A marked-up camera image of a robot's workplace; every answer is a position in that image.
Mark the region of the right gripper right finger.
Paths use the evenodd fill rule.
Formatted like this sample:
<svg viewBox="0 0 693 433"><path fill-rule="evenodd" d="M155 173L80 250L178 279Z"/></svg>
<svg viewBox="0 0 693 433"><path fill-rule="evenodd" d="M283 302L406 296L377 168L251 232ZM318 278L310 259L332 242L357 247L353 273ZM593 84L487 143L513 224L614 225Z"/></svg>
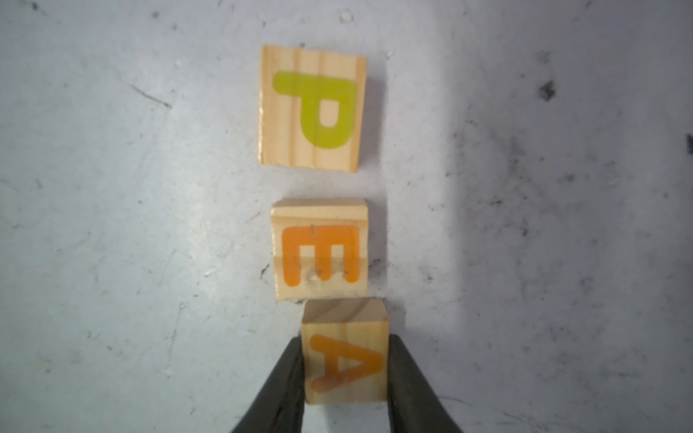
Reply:
<svg viewBox="0 0 693 433"><path fill-rule="evenodd" d="M393 433L462 433L397 335L389 336L387 403Z"/></svg>

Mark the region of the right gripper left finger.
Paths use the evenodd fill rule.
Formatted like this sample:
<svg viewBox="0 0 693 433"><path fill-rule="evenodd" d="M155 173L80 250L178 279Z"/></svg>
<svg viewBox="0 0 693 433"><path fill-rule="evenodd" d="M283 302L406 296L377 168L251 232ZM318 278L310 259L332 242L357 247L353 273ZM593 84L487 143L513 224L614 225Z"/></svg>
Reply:
<svg viewBox="0 0 693 433"><path fill-rule="evenodd" d="M294 337L232 432L300 433L305 406L304 380L301 339Z"/></svg>

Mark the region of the wooden block letter A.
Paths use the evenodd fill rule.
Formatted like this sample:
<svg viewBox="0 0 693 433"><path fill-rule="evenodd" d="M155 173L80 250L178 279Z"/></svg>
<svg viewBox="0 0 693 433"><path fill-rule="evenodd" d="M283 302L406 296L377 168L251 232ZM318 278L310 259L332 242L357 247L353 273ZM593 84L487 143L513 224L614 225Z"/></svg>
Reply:
<svg viewBox="0 0 693 433"><path fill-rule="evenodd" d="M382 299L310 299L301 345L309 404L387 399L389 319Z"/></svg>

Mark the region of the wooden block letter E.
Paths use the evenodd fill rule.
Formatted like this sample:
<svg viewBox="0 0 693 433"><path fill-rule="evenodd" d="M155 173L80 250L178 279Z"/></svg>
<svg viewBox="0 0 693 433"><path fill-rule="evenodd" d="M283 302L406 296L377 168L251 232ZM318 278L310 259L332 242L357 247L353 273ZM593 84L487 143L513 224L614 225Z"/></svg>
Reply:
<svg viewBox="0 0 693 433"><path fill-rule="evenodd" d="M362 198L288 198L270 213L278 301L368 293L368 206Z"/></svg>

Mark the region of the wooden block letter P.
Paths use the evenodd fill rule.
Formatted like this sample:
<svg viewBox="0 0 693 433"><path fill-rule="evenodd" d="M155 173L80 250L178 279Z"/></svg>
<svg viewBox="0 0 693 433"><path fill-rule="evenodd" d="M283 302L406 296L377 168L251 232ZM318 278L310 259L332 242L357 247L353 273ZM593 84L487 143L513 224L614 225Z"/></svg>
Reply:
<svg viewBox="0 0 693 433"><path fill-rule="evenodd" d="M258 159L265 165L357 171L367 59L265 45Z"/></svg>

